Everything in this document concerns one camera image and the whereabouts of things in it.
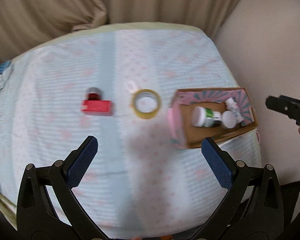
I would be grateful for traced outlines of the green white lidded jar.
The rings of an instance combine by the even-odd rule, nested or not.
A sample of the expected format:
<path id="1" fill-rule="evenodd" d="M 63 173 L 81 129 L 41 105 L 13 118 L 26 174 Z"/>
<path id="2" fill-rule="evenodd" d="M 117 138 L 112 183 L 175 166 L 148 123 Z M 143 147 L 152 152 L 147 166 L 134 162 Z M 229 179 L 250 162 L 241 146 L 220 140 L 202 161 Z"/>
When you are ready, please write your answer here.
<path id="1" fill-rule="evenodd" d="M 194 127 L 211 128 L 221 126 L 222 116 L 218 111 L 197 106 L 192 112 L 191 124 Z"/>

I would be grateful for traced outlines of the beige curtain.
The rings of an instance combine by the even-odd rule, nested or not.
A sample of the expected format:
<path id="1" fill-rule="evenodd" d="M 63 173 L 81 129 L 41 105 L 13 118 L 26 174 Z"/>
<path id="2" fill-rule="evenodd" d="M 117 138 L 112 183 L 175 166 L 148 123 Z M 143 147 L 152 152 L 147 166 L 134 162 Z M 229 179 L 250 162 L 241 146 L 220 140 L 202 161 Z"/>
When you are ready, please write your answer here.
<path id="1" fill-rule="evenodd" d="M 214 38 L 239 1 L 0 0 L 0 64 L 54 38 L 105 24 L 185 24 Z"/>

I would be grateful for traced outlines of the yellow tape roll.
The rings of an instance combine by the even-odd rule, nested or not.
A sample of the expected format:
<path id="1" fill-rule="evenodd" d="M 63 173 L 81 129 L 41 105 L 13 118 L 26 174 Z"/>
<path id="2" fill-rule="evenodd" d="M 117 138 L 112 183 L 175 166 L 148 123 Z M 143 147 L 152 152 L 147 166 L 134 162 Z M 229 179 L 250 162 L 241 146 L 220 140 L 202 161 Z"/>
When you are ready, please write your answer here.
<path id="1" fill-rule="evenodd" d="M 161 109 L 161 105 L 160 95 L 151 89 L 140 89 L 132 94 L 131 107 L 140 119 L 155 118 Z"/>

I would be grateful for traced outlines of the white blue-label pill bottle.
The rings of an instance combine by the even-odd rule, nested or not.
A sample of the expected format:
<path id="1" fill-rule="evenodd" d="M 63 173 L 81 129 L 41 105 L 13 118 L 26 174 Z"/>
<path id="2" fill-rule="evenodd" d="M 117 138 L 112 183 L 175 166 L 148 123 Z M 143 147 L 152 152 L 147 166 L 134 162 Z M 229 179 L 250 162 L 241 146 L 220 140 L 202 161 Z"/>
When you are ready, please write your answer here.
<path id="1" fill-rule="evenodd" d="M 225 105 L 226 105 L 227 109 L 233 113 L 238 124 L 244 121 L 244 118 L 243 118 L 242 112 L 239 108 L 239 105 L 234 100 L 234 98 L 226 99 Z"/>

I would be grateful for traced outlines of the pink lined cardboard box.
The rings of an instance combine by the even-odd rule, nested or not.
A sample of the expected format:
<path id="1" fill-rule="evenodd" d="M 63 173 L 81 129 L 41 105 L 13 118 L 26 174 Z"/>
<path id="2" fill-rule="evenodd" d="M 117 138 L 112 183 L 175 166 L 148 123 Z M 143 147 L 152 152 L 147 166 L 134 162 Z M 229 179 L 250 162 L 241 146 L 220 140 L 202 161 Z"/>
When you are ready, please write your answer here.
<path id="1" fill-rule="evenodd" d="M 174 94 L 167 111 L 172 144 L 199 148 L 202 140 L 223 142 L 258 127 L 244 88 L 189 88 Z"/>

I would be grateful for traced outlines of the red bottle silver cap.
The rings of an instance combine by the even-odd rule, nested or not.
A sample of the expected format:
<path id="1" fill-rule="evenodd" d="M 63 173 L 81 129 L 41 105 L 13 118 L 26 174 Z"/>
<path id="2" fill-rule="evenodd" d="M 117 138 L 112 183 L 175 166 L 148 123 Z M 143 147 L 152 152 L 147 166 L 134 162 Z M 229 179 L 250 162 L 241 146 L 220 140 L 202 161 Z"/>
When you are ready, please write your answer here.
<path id="1" fill-rule="evenodd" d="M 96 87 L 90 87 L 87 89 L 86 100 L 92 100 L 92 101 L 100 101 L 102 100 L 102 90 Z"/>

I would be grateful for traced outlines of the blue white checkered blanket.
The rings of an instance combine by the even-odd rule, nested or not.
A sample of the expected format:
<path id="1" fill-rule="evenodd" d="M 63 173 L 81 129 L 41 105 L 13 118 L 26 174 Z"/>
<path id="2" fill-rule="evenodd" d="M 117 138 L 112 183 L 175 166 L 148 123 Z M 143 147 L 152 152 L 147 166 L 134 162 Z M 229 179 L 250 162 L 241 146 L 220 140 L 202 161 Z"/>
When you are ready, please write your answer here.
<path id="1" fill-rule="evenodd" d="M 214 43 L 194 27 L 80 31 L 13 59 L 0 89 L 0 193 L 11 202 L 27 164 L 49 166 L 89 136 L 98 153 L 73 192 L 110 237 L 170 235 L 203 224 L 225 195 L 201 150 L 172 144 L 167 110 L 178 89 L 236 87 Z M 102 90 L 111 116 L 81 111 Z M 132 94 L 157 92 L 138 118 Z"/>

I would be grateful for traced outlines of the red small box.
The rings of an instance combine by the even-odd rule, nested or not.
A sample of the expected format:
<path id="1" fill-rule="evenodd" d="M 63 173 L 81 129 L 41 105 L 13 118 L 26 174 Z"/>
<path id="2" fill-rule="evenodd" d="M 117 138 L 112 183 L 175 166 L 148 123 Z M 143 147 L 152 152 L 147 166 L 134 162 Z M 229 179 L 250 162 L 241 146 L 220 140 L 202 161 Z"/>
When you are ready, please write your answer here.
<path id="1" fill-rule="evenodd" d="M 109 100 L 83 100 L 81 111 L 86 115 L 111 116 L 112 102 Z"/>

